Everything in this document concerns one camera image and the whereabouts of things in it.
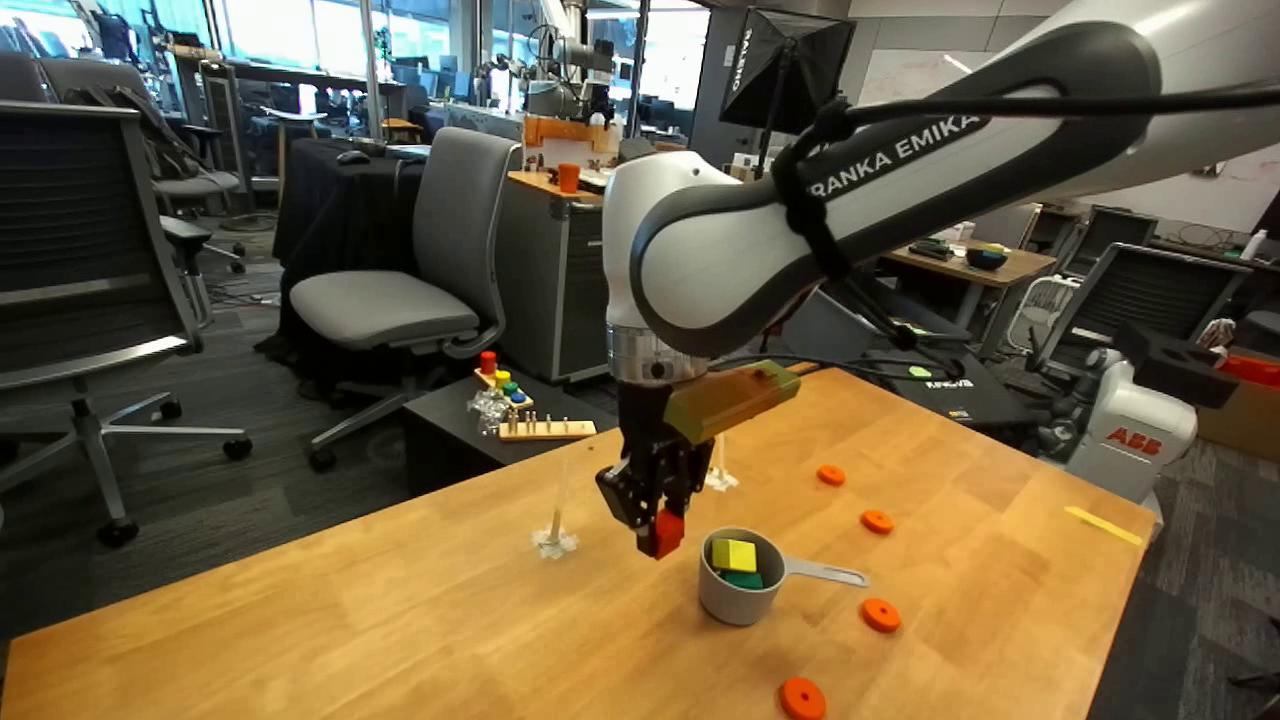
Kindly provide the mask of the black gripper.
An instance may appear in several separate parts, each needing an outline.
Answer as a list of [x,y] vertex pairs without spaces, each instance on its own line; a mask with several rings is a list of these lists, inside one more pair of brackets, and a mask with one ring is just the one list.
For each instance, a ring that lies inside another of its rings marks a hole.
[[669,389],[620,389],[624,452],[596,473],[596,490],[624,528],[639,528],[639,517],[652,517],[655,507],[661,519],[681,519],[706,490],[712,450],[687,446],[669,430],[666,407]]

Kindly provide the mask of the white ABB robot base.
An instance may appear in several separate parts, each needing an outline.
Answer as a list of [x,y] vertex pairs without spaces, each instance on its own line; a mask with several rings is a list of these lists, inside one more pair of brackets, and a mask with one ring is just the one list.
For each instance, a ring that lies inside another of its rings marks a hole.
[[1156,481],[1198,441],[1198,407],[1160,389],[1146,389],[1117,347],[1096,354],[1094,369],[1094,413],[1069,456],[1069,473],[1156,511]]

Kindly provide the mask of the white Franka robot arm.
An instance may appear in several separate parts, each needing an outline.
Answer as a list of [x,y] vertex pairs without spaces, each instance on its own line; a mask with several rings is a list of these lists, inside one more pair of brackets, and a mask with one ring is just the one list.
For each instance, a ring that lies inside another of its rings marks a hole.
[[603,187],[624,452],[596,476],[648,556],[712,450],[669,400],[811,286],[1011,200],[1153,184],[1280,141],[1280,0],[1069,0],[912,106],[829,106],[761,182],[652,153]]

